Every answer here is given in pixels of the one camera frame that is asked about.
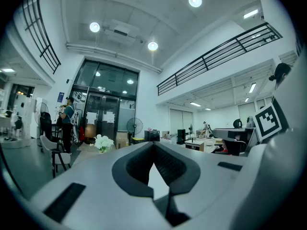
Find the man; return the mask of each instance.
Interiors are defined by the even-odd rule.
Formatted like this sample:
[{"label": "man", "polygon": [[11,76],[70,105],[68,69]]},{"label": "man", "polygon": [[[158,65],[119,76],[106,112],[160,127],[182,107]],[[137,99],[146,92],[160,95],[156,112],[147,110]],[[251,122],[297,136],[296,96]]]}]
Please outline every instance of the man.
[{"label": "man", "polygon": [[73,98],[68,97],[67,105],[61,105],[60,107],[63,106],[65,107],[65,111],[64,113],[59,114],[63,121],[63,126],[62,126],[63,145],[66,152],[71,155],[71,129],[72,129],[71,118],[75,111],[75,107],[73,106]]}]

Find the shirt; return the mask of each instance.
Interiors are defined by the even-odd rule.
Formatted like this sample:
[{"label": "shirt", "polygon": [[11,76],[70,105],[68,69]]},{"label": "shirt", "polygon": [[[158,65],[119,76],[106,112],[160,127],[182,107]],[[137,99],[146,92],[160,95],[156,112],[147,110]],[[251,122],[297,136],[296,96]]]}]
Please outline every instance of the shirt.
[{"label": "shirt", "polygon": [[66,106],[64,113],[66,114],[66,117],[63,119],[64,124],[70,124],[70,118],[72,117],[73,113],[75,111],[75,107],[71,104],[69,106]]}]

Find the ceiling light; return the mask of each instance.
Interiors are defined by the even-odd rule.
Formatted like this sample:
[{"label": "ceiling light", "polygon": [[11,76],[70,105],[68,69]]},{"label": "ceiling light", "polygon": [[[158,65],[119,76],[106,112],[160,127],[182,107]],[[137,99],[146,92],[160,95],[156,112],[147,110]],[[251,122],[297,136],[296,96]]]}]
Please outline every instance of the ceiling light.
[{"label": "ceiling light", "polygon": [[93,32],[93,33],[96,33],[100,30],[100,26],[97,22],[92,22],[90,24],[90,30]]},{"label": "ceiling light", "polygon": [[158,44],[157,44],[156,42],[150,42],[150,43],[148,44],[148,48],[149,48],[149,50],[151,50],[151,51],[155,51],[155,50],[158,48]]},{"label": "ceiling light", "polygon": [[252,93],[254,91],[254,88],[256,87],[256,83],[253,83],[250,87],[249,92]]},{"label": "ceiling light", "polygon": [[197,104],[197,103],[195,103],[195,102],[190,102],[190,104],[191,104],[191,105],[195,105],[195,106],[201,106],[201,105],[199,105],[199,104]]},{"label": "ceiling light", "polygon": [[254,15],[256,13],[258,13],[258,10],[254,10],[254,11],[252,11],[250,13],[244,14],[243,17],[244,17],[244,19],[246,19],[246,18],[248,18],[248,17],[250,17],[250,16],[252,16],[252,15]]},{"label": "ceiling light", "polygon": [[3,71],[5,71],[5,72],[13,72],[14,70],[13,69],[3,69]]},{"label": "ceiling light", "polygon": [[201,6],[201,3],[202,3],[201,0],[189,0],[189,4],[195,8]]}]

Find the black slot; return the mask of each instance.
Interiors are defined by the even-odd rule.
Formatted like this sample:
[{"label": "black slot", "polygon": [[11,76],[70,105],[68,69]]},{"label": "black slot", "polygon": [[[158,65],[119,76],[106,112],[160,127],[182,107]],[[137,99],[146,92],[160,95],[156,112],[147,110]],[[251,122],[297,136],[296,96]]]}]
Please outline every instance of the black slot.
[{"label": "black slot", "polygon": [[44,213],[51,219],[61,222],[84,189],[85,185],[78,183],[70,184]]},{"label": "black slot", "polygon": [[219,162],[217,165],[234,171],[240,171],[242,169],[242,165],[227,162]]}]

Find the railing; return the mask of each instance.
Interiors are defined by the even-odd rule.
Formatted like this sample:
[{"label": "railing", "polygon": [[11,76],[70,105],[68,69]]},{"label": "railing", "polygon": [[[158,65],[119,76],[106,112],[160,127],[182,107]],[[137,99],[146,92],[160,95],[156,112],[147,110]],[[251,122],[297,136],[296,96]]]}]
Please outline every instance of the railing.
[{"label": "railing", "polygon": [[39,0],[23,0],[22,3],[24,20],[26,23],[26,31],[29,33],[38,48],[39,57],[43,58],[50,66],[53,74],[61,64],[47,35],[42,14],[40,11]]},{"label": "railing", "polygon": [[207,53],[193,60],[184,68],[180,69],[157,85],[158,95],[163,94],[231,59],[280,38],[282,38],[282,36],[269,23],[263,23],[247,30],[209,50]]}]

